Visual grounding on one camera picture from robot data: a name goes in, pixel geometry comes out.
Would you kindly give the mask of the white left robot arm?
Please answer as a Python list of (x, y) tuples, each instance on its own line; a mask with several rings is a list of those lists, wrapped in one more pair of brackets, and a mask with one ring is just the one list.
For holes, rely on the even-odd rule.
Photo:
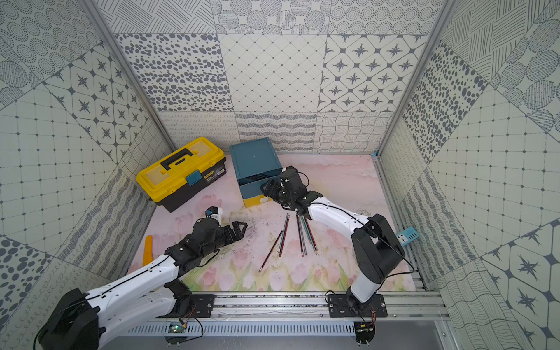
[(214, 217), (197, 220), (192, 233), (138, 271), (88, 292), (75, 288), (63, 295), (32, 346), (100, 349), (151, 319), (194, 315), (193, 294), (181, 278), (202, 267), (204, 258), (242, 240), (246, 229), (243, 222), (222, 226)]

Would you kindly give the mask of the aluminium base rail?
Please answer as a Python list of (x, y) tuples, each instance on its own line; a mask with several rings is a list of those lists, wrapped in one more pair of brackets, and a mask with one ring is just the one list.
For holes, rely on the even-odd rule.
[[(198, 293), (193, 299), (196, 317), (216, 321), (357, 318), (350, 311), (345, 293)], [(386, 320), (449, 318), (443, 299), (436, 292), (382, 292), (360, 310), (365, 319), (371, 312)]]

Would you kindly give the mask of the yellow bottom drawer unit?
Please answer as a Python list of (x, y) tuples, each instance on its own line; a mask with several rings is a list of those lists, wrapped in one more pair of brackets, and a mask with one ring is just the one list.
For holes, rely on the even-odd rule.
[(259, 206), (261, 204), (267, 203), (270, 200), (271, 199), (267, 196), (257, 195), (251, 198), (244, 199), (243, 203), (246, 208), (250, 208), (250, 207)]

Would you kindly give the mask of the orange object at wall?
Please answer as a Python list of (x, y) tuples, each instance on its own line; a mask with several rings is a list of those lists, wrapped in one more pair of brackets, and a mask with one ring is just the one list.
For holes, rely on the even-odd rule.
[(142, 255), (142, 265), (147, 266), (154, 261), (153, 257), (153, 236), (149, 235), (144, 240), (144, 250)]

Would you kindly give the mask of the yellow black toolbox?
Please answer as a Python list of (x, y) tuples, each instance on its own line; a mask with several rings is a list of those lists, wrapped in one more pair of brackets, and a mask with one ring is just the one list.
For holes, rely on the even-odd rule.
[(205, 137), (153, 163), (136, 176), (152, 201), (173, 212), (226, 174), (225, 153)]

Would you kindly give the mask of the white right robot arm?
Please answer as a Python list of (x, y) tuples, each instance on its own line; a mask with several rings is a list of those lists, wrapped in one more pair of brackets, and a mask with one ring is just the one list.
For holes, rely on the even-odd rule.
[(347, 304), (356, 314), (364, 312), (392, 271), (405, 259), (404, 249), (387, 219), (380, 214), (359, 215), (333, 204), (321, 193), (308, 190), (292, 166), (260, 189), (283, 209), (322, 223), (351, 240), (360, 273), (347, 290)]

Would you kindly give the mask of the teal drawer cabinet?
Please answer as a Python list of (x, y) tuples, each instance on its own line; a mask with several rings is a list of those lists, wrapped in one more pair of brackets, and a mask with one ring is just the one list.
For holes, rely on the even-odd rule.
[(230, 146), (230, 154), (244, 200), (262, 195), (261, 186), (278, 180), (283, 169), (269, 138)]

